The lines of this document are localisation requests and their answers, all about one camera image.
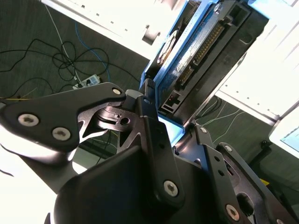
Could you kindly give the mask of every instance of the electronic device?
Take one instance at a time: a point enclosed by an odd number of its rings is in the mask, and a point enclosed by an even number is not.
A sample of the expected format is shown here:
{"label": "electronic device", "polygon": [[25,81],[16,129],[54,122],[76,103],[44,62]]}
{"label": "electronic device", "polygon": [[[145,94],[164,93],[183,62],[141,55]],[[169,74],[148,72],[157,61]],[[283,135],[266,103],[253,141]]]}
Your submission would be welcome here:
{"label": "electronic device", "polygon": [[178,30],[180,35],[167,59],[161,65],[163,47],[142,74],[142,82],[151,78],[156,83],[159,116],[171,120],[177,130],[187,127],[267,22],[245,1],[203,0],[186,6],[170,31],[171,39]]}
{"label": "electronic device", "polygon": [[269,138],[271,142],[299,158],[299,107],[275,124]]}

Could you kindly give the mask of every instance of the blue cable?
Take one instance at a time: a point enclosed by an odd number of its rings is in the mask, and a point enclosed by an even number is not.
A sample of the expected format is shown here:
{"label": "blue cable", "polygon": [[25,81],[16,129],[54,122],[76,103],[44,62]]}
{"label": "blue cable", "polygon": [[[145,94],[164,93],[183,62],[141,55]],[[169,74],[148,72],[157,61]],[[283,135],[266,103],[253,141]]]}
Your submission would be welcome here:
{"label": "blue cable", "polygon": [[[79,35],[79,32],[78,32],[78,24],[77,24],[77,22],[75,22],[75,28],[76,28],[76,34],[77,34],[77,37],[78,37],[79,41],[81,42],[81,44],[82,44],[84,47],[86,47],[88,50],[90,50],[94,55],[96,55],[96,57],[98,58],[98,60],[99,60],[100,62],[103,63],[103,61],[102,61],[102,59],[100,58],[100,56],[99,56],[94,50],[90,49],[90,47],[88,47],[88,46],[83,42],[83,40],[80,38],[80,35]],[[106,71],[107,71],[107,74],[108,74],[108,82],[110,82],[110,73],[109,73],[109,70],[108,70],[107,66],[105,65],[105,63],[103,63],[103,65],[105,66]]]}

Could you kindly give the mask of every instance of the black metal bracket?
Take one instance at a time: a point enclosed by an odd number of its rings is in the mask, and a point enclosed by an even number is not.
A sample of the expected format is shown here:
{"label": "black metal bracket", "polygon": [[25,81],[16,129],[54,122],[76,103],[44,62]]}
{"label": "black metal bracket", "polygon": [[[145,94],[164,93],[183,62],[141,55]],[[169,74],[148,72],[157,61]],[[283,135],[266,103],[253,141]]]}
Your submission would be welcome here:
{"label": "black metal bracket", "polygon": [[257,224],[274,224],[277,220],[281,220],[282,223],[296,223],[231,145],[220,143],[217,150],[231,167],[230,177],[235,183],[235,194],[239,196],[239,199],[246,197],[253,203],[253,215]]}
{"label": "black metal bracket", "polygon": [[88,138],[85,133],[93,115],[121,105],[125,98],[117,85],[104,83],[7,105],[0,111],[1,145],[43,163],[66,163]]}

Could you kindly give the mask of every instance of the white cable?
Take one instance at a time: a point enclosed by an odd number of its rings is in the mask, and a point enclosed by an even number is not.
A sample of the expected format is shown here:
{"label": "white cable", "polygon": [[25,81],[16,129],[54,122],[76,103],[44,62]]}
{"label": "white cable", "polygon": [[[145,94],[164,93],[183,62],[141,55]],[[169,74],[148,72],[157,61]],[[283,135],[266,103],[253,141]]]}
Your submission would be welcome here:
{"label": "white cable", "polygon": [[229,131],[229,129],[230,129],[230,127],[232,126],[232,124],[233,124],[233,122],[235,121],[235,119],[236,119],[239,115],[241,115],[241,114],[243,114],[243,113],[245,113],[245,112],[241,112],[241,113],[237,114],[237,115],[234,117],[234,119],[232,120],[232,122],[230,123],[230,125],[228,126],[226,132],[225,132],[223,135],[220,135],[218,138],[216,138],[215,141],[213,141],[213,143],[215,143],[219,138],[221,138],[221,137],[223,137],[224,135],[226,135],[226,133]]}
{"label": "white cable", "polygon": [[[95,141],[99,141],[99,142],[107,143],[106,141],[102,141],[102,140],[98,140],[98,139],[93,139],[93,140],[95,140]],[[111,146],[113,146],[114,148],[117,149],[117,147],[116,147],[115,145],[113,145],[112,143],[108,143],[108,145],[111,145]]]}
{"label": "white cable", "polygon": [[[61,36],[60,36],[60,33],[59,33],[58,28],[57,28],[57,26],[56,26],[56,23],[54,22],[53,17],[52,17],[52,15],[51,15],[51,13],[50,13],[48,7],[47,7],[46,5],[45,5],[45,7],[46,7],[46,10],[48,11],[48,14],[49,14],[51,20],[52,20],[52,23],[53,23],[53,25],[54,25],[54,27],[55,27],[55,30],[56,30],[56,32],[57,32],[57,34],[58,34],[58,37],[59,37],[59,40],[60,40],[60,42],[61,42],[62,48],[64,49],[64,52],[65,52],[65,54],[66,54],[66,56],[67,56],[67,59],[68,59],[69,62],[70,62],[70,61],[71,61],[71,60],[70,60],[70,57],[69,57],[68,53],[66,52],[66,49],[65,49],[65,47],[64,47],[64,43],[63,43],[63,41],[62,41],[62,39],[61,39]],[[71,65],[72,65],[72,67],[75,69],[75,75],[76,75],[77,79],[78,79],[79,82],[82,84],[82,81],[81,81],[81,79],[79,78],[78,73],[77,73],[76,68],[74,67],[73,63],[71,63]]]}
{"label": "white cable", "polygon": [[215,121],[215,120],[219,120],[219,119],[222,119],[222,118],[227,118],[227,117],[229,117],[229,116],[232,116],[232,115],[238,113],[239,111],[240,111],[240,109],[237,110],[236,112],[233,112],[233,113],[231,113],[231,114],[225,115],[225,116],[223,116],[223,117],[215,118],[215,119],[213,119],[213,120],[211,120],[211,121],[208,121],[208,122],[205,123],[204,125],[211,124],[211,123],[212,123],[213,121]]}
{"label": "white cable", "polygon": [[216,103],[218,102],[218,100],[216,99],[216,102],[215,103],[213,103],[211,106],[209,106],[203,113],[202,113],[202,115],[201,115],[201,117],[212,107],[212,106],[214,106]]}
{"label": "white cable", "polygon": [[225,105],[226,105],[226,102],[225,102],[225,104],[223,105],[223,107],[221,108],[221,110],[219,111],[219,113],[217,114],[217,116],[216,116],[214,119],[209,120],[207,123],[203,124],[203,126],[212,123],[216,118],[218,118],[219,115],[221,114],[221,112],[223,111]]}

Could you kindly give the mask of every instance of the slot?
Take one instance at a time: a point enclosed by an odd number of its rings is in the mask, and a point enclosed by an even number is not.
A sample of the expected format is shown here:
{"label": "slot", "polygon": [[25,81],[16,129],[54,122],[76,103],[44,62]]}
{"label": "slot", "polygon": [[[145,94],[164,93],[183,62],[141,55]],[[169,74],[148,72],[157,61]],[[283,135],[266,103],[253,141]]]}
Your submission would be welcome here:
{"label": "slot", "polygon": [[163,105],[163,109],[166,109],[166,110],[168,110],[168,111],[170,111],[170,112],[173,112],[173,111],[174,111],[171,107],[169,107],[169,106],[167,106],[167,105]]}
{"label": "slot", "polygon": [[190,75],[192,74],[193,71],[194,71],[194,69],[189,65],[188,68],[185,69],[185,71],[183,71],[183,73],[179,77],[178,83],[181,86],[184,86],[184,84],[186,83],[186,81],[188,80],[188,78],[190,77]]}
{"label": "slot", "polygon": [[225,162],[225,166],[226,166],[226,169],[228,170],[228,173],[231,175],[231,176],[233,176],[234,175],[234,169],[226,162],[226,161],[224,161]]}
{"label": "slot", "polygon": [[233,17],[233,21],[231,23],[238,27],[244,22],[247,12],[240,6],[235,5],[235,7],[230,11],[229,15]]}
{"label": "slot", "polygon": [[178,100],[178,97],[180,95],[176,92],[172,92],[168,100],[165,102],[168,106],[172,107],[174,104],[179,105],[180,101]]}
{"label": "slot", "polygon": [[211,46],[214,44],[214,42],[217,40],[219,35],[224,30],[224,27],[217,23],[217,25],[214,27],[214,29],[210,32],[209,36],[206,38],[204,43],[201,45],[200,49],[195,54],[195,57],[193,59],[193,63],[195,65],[199,65],[203,57],[206,55],[206,53],[209,51]]}

